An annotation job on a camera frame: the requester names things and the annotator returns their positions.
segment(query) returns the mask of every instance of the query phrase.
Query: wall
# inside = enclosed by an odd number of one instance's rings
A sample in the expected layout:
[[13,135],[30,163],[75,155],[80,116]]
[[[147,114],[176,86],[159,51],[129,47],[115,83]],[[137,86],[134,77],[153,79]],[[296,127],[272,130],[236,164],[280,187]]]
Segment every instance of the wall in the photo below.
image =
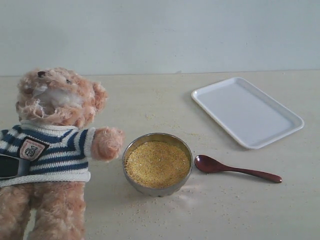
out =
[[0,0],[0,75],[317,69],[318,0]]

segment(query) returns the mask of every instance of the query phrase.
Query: spoon handle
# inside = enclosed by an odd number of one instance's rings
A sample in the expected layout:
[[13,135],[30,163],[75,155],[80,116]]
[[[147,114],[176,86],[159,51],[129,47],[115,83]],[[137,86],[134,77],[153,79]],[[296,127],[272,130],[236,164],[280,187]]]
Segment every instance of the spoon handle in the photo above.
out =
[[282,178],[280,176],[277,176],[277,175],[274,175],[271,173],[267,173],[264,171],[249,170],[249,169],[243,169],[243,168],[237,168],[237,167],[229,167],[229,168],[227,168],[227,171],[252,175],[252,176],[255,176],[258,178],[269,180],[269,181],[277,183],[277,184],[282,182]]

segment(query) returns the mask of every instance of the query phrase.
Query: blue and white striped sweater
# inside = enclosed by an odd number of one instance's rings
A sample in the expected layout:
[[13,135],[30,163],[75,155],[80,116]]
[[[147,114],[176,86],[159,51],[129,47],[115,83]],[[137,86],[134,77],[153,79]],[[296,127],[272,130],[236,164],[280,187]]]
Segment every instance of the blue and white striped sweater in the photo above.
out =
[[95,130],[30,121],[2,130],[0,154],[30,160],[30,168],[28,176],[0,180],[0,187],[34,182],[88,182],[91,176],[87,157],[91,157]]

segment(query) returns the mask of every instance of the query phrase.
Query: teddy bear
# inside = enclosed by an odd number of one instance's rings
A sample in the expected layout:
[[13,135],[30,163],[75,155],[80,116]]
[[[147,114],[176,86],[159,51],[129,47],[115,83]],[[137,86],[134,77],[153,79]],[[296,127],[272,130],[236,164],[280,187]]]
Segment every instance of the teddy bear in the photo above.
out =
[[105,88],[64,67],[35,69],[19,81],[19,124],[0,131],[0,240],[84,240],[89,159],[118,158],[125,134],[87,127]]

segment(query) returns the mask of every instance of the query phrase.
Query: beige table surface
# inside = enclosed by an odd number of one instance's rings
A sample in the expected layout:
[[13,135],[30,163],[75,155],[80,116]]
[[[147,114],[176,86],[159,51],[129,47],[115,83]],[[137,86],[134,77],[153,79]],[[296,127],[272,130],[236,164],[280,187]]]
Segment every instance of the beige table surface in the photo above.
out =
[[[300,131],[259,150],[239,146],[191,99],[194,89],[243,77],[305,121]],[[87,240],[317,240],[320,239],[320,71],[91,76],[109,93],[92,126],[119,127],[128,145],[166,132],[194,156],[282,176],[272,184],[237,173],[193,169],[176,194],[151,198],[126,181],[121,160],[90,161],[86,186]],[[0,127],[18,122],[17,77],[1,77]],[[28,231],[34,221],[28,225]]]

